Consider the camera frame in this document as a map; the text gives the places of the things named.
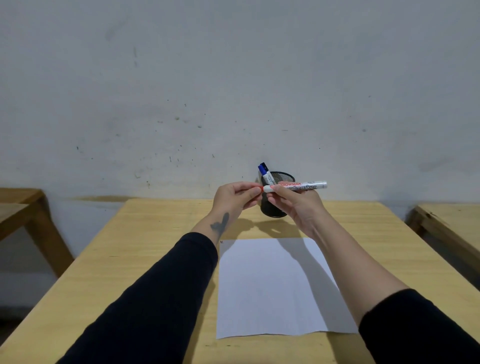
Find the wire mesh cup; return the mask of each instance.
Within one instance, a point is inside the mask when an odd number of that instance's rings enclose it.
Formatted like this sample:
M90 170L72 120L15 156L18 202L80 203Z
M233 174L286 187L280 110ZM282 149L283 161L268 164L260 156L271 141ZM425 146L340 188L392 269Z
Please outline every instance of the wire mesh cup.
M272 177L275 180L275 183L295 182L295 178L288 173L278 172L278 171L270 172L270 173L272 174ZM263 177L262 177L262 185L264 186L268 185L268 183L264 180ZM285 212L283 212L278 207L268 202L267 194L265 192L262 193L262 203L260 204L260 209L265 215L270 216L271 218L283 218L287 216Z

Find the blue marker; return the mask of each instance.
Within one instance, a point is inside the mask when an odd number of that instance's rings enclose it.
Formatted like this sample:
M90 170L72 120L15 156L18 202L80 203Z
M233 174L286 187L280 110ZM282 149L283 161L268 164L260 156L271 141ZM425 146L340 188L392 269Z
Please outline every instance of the blue marker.
M260 173L262 174L262 177L264 178L265 182L267 182L270 185L275 184L275 180L274 180L272 174L268 171L268 168L265 165L265 163L262 163L261 165L259 165L258 169L259 169Z

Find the black shirt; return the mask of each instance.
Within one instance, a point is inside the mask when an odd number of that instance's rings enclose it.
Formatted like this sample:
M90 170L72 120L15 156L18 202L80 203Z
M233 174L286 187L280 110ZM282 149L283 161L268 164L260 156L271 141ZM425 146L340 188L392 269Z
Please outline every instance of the black shirt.
M58 363L181 363L217 261L210 239L185 234ZM380 302L359 332L377 363L480 363L480 345L415 290Z

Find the marker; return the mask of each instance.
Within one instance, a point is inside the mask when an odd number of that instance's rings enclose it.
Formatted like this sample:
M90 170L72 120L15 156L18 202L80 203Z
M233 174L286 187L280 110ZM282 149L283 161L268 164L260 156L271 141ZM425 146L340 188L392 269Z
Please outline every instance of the marker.
M262 177L264 178L265 182L267 182L268 184L275 184L275 180L272 174L268 171L268 168L265 165L265 163L262 163L261 165L259 165L258 169L260 170L260 173L262 174Z
M316 190L317 188L327 188L326 181L317 181L317 182L280 182L283 187L288 188L292 191L307 191L307 190ZM273 190L273 185L263 186L262 192L275 192Z

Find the person's left arm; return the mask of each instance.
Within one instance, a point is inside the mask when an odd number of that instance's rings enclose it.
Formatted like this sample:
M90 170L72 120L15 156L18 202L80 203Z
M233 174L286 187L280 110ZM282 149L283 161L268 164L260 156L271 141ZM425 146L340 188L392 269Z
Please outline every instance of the person's left arm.
M215 270L216 246L259 184L219 187L210 213L90 324L58 363L181 363Z

